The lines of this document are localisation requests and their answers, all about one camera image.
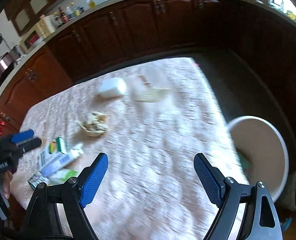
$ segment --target bottle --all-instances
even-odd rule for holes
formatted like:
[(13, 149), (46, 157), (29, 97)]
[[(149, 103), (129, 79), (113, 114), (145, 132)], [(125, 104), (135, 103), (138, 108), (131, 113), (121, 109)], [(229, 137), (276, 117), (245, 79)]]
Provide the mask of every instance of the bottle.
[(280, 11), (281, 11), (282, 13), (285, 12), (285, 2), (284, 2), (284, 0), (281, 0)]
[(72, 19), (73, 17), (75, 17), (75, 14), (73, 13), (73, 11), (69, 7), (66, 8), (65, 13), (69, 19)]
[(61, 9), (61, 7), (59, 7), (59, 12), (60, 12), (60, 18), (62, 20), (62, 22), (65, 24), (66, 22), (68, 22), (68, 16), (66, 15), (66, 13), (64, 12), (64, 10)]
[(93, 0), (87, 0), (87, 4), (89, 5), (89, 9), (94, 8), (96, 6)]
[(75, 14), (75, 16), (80, 15), (79, 10), (77, 9), (77, 7), (75, 6), (75, 4), (72, 2), (71, 3), (71, 10), (73, 11), (73, 13)]
[(63, 25), (63, 22), (57, 12), (54, 12), (54, 20), (56, 21), (58, 27), (61, 27)]

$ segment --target table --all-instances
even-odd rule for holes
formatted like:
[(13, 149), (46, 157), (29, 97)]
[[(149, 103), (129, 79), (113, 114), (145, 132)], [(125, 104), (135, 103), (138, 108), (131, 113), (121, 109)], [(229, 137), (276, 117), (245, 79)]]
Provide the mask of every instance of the table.
[[(158, 103), (136, 102), (145, 89), (140, 75), (154, 87), (170, 88), (168, 97)], [(96, 93), (111, 77), (122, 77), (127, 92), (102, 99)], [(107, 115), (109, 131), (100, 138), (85, 136), (77, 124), (80, 113), (91, 110)], [(199, 66), (191, 58), (171, 58), (111, 72), (54, 95), (29, 110), (21, 131), (33, 129), (47, 141), (62, 136), (69, 145), (83, 142), (85, 154), (69, 166), (77, 171), (99, 152), (108, 155), (108, 171), (85, 208), (99, 239), (202, 239), (218, 209), (194, 171), (195, 154), (204, 153), (224, 176), (248, 183), (225, 126)], [(38, 153), (23, 156), (11, 182), (11, 193), (24, 208), (33, 193), (27, 180), (38, 170)], [(58, 209), (69, 234), (63, 207)]]

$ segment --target white bowl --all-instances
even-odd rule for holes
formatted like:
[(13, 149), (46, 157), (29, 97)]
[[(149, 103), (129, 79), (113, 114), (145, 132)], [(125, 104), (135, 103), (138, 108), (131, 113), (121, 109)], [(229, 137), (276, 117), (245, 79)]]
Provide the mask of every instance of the white bowl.
[(235, 148), (251, 162), (250, 184), (266, 183), (275, 202), (285, 187), (289, 169), (288, 152), (282, 136), (271, 123), (255, 116), (232, 120), (228, 130)]

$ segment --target white container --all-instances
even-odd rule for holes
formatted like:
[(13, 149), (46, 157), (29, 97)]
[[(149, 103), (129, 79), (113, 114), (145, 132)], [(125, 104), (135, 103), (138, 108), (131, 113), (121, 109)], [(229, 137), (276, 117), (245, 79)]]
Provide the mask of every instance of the white container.
[(123, 95), (126, 91), (126, 83), (122, 78), (109, 78), (102, 82), (99, 94), (103, 98), (113, 98)]
[(251, 162), (251, 185), (266, 183), (275, 202), (283, 191), (289, 169), (286, 144), (278, 130), (266, 120), (241, 116), (228, 124), (235, 148)]

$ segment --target hand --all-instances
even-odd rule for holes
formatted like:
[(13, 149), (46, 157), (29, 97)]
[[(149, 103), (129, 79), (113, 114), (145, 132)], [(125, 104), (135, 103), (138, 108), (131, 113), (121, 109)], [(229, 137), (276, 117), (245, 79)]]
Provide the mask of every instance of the hand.
[(3, 190), (4, 196), (9, 199), (10, 197), (10, 181), (12, 180), (12, 173), (10, 171), (6, 171), (3, 175)]

